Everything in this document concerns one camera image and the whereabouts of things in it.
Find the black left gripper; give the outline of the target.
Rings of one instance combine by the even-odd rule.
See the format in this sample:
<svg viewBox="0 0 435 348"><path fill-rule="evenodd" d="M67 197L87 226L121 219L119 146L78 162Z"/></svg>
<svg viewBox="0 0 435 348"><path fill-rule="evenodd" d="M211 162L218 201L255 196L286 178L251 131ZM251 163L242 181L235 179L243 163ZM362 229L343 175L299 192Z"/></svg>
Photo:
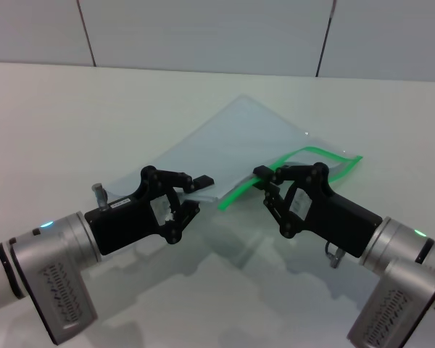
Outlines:
<svg viewBox="0 0 435 348"><path fill-rule="evenodd" d="M197 201L184 201L180 205L175 189L194 193L214 184L214 180L207 175L192 178L186 173L147 166L141 170L140 185L132 194L89 211L84 218L99 252L104 256L154 234L169 244L177 244L200 208ZM171 220L161 225L151 201L162 197L166 197L173 210L177 211Z"/></svg>

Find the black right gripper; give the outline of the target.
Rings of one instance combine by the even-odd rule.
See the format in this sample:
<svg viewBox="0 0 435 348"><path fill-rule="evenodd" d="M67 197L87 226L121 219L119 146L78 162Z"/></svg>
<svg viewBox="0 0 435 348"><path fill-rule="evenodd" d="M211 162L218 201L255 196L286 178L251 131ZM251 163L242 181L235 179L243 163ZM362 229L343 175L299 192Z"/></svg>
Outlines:
<svg viewBox="0 0 435 348"><path fill-rule="evenodd" d="M264 190L263 204L286 239L292 239L302 231L310 231L358 258L383 222L379 215L335 193L329 186L329 169L321 162L283 165L274 170L261 165L253 170L253 174L256 183L252 185ZM285 181L293 184L283 199L277 186ZM298 190L303 190L311 199L304 218L289 209Z"/></svg>

